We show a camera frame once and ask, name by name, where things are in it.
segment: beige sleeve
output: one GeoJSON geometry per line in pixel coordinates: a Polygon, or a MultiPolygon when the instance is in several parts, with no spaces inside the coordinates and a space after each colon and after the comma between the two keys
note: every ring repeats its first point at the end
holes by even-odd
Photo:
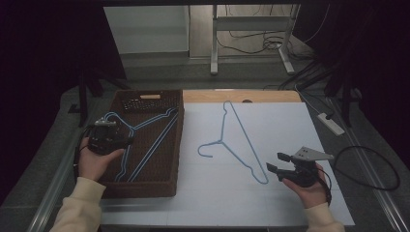
{"type": "Polygon", "coordinates": [[[340,222],[336,221],[331,211],[329,210],[328,203],[305,209],[308,221],[307,232],[342,232],[344,226],[340,222]]]}
{"type": "Polygon", "coordinates": [[[104,190],[105,186],[78,177],[73,193],[64,198],[50,231],[97,231],[101,222],[100,200],[104,190]]]}

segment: hand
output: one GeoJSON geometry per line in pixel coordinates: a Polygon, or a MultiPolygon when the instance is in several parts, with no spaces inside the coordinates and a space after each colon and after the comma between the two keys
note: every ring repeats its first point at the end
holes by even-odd
{"type": "Polygon", "coordinates": [[[86,137],[81,141],[80,148],[83,149],[79,154],[78,176],[97,182],[109,163],[124,154],[124,149],[115,150],[106,156],[99,156],[88,149],[88,139],[86,137]]]}
{"type": "MultiPolygon", "coordinates": [[[[323,170],[323,167],[316,163],[318,169],[323,170]]],[[[325,174],[322,171],[318,171],[319,178],[326,183],[325,174]]],[[[308,188],[302,188],[288,179],[283,179],[283,183],[288,186],[290,189],[296,192],[301,198],[305,209],[323,204],[326,201],[326,192],[323,189],[322,185],[319,182],[314,183],[313,186],[308,188]]]]}

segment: floor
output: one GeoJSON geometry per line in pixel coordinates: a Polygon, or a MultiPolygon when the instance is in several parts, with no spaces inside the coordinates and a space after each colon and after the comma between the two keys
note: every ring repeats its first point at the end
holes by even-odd
{"type": "MultiPolygon", "coordinates": [[[[267,7],[261,7],[260,12],[270,10],[267,7]]],[[[249,13],[256,13],[258,6],[254,6],[249,13]]],[[[228,13],[235,15],[237,12],[231,8],[228,13]]],[[[241,47],[240,41],[236,40],[238,47],[241,47]]],[[[202,47],[195,48],[190,46],[191,58],[181,55],[169,55],[161,57],[144,57],[144,56],[123,56],[128,77],[127,83],[138,89],[258,89],[258,90],[275,90],[283,81],[289,78],[285,72],[278,53],[269,51],[269,54],[259,54],[257,56],[236,56],[236,51],[230,49],[220,49],[220,71],[217,76],[210,75],[209,54],[210,47],[205,45],[206,42],[197,43],[202,47]]],[[[246,42],[241,49],[257,49],[260,45],[250,45],[246,42]]],[[[292,60],[296,71],[300,71],[310,61],[309,60],[292,60]]],[[[90,108],[97,107],[96,114],[101,114],[104,107],[110,102],[116,87],[109,83],[102,82],[104,94],[101,98],[89,96],[90,108]]],[[[347,128],[343,125],[338,114],[334,120],[343,126],[347,131],[344,136],[334,136],[319,120],[316,118],[317,112],[331,112],[334,110],[338,113],[340,105],[337,96],[335,98],[325,98],[323,87],[326,80],[318,82],[306,89],[302,95],[311,104],[309,112],[313,124],[316,127],[322,145],[328,153],[337,154],[343,148],[351,145],[364,145],[381,153],[389,162],[393,164],[399,177],[401,185],[398,189],[388,193],[365,188],[351,182],[348,178],[336,172],[337,181],[345,197],[349,211],[355,220],[356,225],[346,228],[346,231],[408,231],[397,229],[389,221],[387,215],[391,209],[398,209],[399,214],[404,222],[408,225],[410,218],[410,171],[401,162],[395,152],[389,147],[384,138],[369,123],[360,110],[360,107],[353,103],[351,105],[350,119],[352,127],[347,128]],[[394,202],[392,208],[384,208],[381,205],[383,194],[388,194],[388,198],[394,202]]],[[[32,218],[42,203],[44,194],[52,178],[58,170],[61,159],[64,158],[64,152],[69,151],[73,146],[75,136],[80,133],[77,127],[78,115],[68,114],[69,108],[73,103],[78,103],[77,88],[65,93],[61,99],[61,108],[55,123],[50,129],[47,138],[39,149],[30,166],[15,186],[5,203],[0,208],[0,231],[26,231],[31,224],[32,218]]],[[[347,153],[341,157],[337,165],[338,168],[347,173],[354,174],[355,177],[366,181],[366,171],[362,165],[361,158],[370,159],[372,166],[379,173],[380,181],[386,185],[395,183],[395,176],[383,160],[378,159],[373,153],[361,154],[361,152],[347,153]]],[[[55,216],[61,207],[62,199],[69,195],[73,190],[73,177],[69,176],[67,181],[58,191],[55,205],[51,208],[50,216],[46,217],[44,231],[47,231],[55,220],[55,216]]],[[[254,229],[247,231],[305,231],[303,227],[298,228],[269,228],[254,229]]],[[[103,231],[169,231],[160,228],[129,228],[106,226],[103,231]]],[[[185,231],[210,231],[205,229],[189,229],[185,231]]],[[[238,229],[232,230],[211,230],[211,231],[243,231],[238,229]]]]}

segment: white table surface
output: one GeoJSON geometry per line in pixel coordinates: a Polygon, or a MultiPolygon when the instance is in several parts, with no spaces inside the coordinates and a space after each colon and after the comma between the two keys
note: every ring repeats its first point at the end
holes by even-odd
{"type": "MultiPolygon", "coordinates": [[[[220,139],[223,103],[185,103],[177,194],[174,197],[102,200],[102,224],[169,227],[271,227],[307,225],[298,196],[266,169],[266,162],[294,170],[277,153],[294,155],[302,146],[323,151],[308,109],[300,102],[233,103],[269,183],[256,182],[223,146],[201,144],[220,139]]],[[[263,172],[230,106],[223,141],[264,180],[263,172]]],[[[354,225],[334,173],[331,211],[344,225],[354,225]]]]}

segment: wall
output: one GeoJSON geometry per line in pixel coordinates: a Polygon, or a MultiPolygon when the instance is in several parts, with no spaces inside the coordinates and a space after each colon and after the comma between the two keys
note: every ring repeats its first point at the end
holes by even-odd
{"type": "Polygon", "coordinates": [[[120,54],[189,50],[188,6],[104,8],[120,54]]]}

